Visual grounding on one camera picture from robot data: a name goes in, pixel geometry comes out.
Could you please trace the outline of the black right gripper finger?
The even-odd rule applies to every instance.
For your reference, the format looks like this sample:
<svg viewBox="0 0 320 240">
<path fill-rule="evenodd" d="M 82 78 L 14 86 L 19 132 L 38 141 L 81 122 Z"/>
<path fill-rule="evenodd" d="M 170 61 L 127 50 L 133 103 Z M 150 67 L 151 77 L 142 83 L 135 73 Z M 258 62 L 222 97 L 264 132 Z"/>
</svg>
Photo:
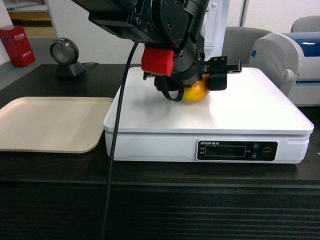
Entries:
<svg viewBox="0 0 320 240">
<path fill-rule="evenodd" d="M 228 64 L 227 56 L 216 56 L 204 62 L 204 73 L 209 75 L 208 88 L 210 91 L 227 89 L 228 74 L 242 72 L 242 62 Z"/>
</svg>

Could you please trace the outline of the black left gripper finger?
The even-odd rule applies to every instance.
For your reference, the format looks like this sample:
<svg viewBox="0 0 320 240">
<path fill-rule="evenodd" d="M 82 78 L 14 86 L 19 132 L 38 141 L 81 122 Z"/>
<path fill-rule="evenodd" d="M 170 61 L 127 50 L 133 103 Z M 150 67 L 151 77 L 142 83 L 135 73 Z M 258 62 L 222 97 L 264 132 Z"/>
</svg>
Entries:
<svg viewBox="0 0 320 240">
<path fill-rule="evenodd" d="M 191 88 L 193 85 L 184 83 L 184 81 L 168 76 L 156 76 L 154 86 L 163 96 L 173 102 L 181 102 L 185 93 L 185 89 Z M 170 92 L 177 91 L 176 97 L 172 97 Z"/>
</svg>

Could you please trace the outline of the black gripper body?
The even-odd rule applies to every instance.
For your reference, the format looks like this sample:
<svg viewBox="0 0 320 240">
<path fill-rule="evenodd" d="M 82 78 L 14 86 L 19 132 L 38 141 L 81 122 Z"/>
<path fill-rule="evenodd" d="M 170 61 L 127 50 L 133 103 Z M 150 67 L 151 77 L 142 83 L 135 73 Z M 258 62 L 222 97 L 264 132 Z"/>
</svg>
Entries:
<svg viewBox="0 0 320 240">
<path fill-rule="evenodd" d="M 204 67 L 204 38 L 203 37 L 179 37 L 178 39 L 166 39 L 162 42 L 148 42 L 145 47 L 166 49 L 174 51 L 174 65 L 171 78 L 194 84 L 201 79 Z M 144 72 L 148 77 L 156 75 Z"/>
</svg>

